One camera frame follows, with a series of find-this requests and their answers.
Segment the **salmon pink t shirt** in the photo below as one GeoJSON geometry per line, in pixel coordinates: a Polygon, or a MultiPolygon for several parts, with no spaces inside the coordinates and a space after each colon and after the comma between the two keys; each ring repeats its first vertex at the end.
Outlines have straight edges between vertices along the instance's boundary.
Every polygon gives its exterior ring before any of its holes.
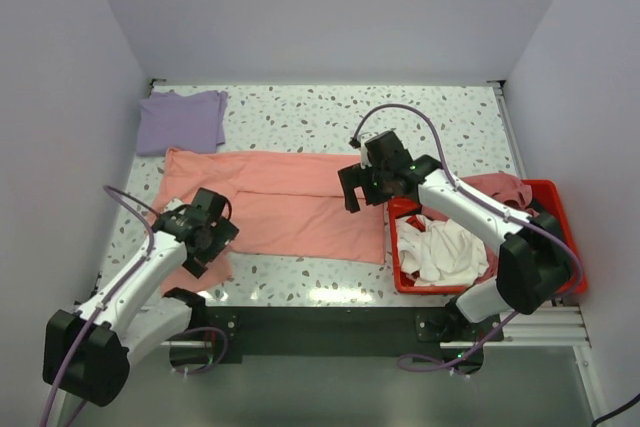
{"type": "Polygon", "coordinates": [[[230,200],[239,234],[201,277],[179,267],[160,291],[199,292],[223,283],[232,274],[232,254],[384,263],[382,207],[351,214],[344,206],[338,172],[358,161],[354,155],[168,149],[153,208],[162,211],[174,200],[190,203],[206,188],[230,200]]]}

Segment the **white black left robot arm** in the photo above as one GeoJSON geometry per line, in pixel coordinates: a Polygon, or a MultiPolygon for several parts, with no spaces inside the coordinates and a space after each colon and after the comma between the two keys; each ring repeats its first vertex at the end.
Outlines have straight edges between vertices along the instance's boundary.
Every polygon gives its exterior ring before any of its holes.
{"type": "Polygon", "coordinates": [[[177,336],[218,340],[227,334],[207,318],[203,296],[184,288],[144,308],[160,285],[183,268],[194,278],[239,233],[223,195],[201,188],[194,199],[144,220],[146,238],[134,258],[86,302],[57,311],[45,331],[42,378],[51,387],[45,407],[63,390],[104,407],[124,387],[131,368],[162,342],[177,336]]]}

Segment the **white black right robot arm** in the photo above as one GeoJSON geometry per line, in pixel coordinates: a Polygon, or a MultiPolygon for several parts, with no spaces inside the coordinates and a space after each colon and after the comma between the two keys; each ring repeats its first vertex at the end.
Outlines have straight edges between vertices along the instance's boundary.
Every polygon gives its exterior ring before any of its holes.
{"type": "Polygon", "coordinates": [[[392,131],[349,144],[360,152],[358,163],[338,172],[349,212],[360,209],[358,191],[369,205],[410,198],[455,221],[497,255],[493,278],[450,301],[445,326],[452,337],[469,339],[482,321],[508,310],[530,315],[581,283],[579,257],[553,215],[533,216],[498,202],[454,176],[444,158],[412,157],[392,131]]]}

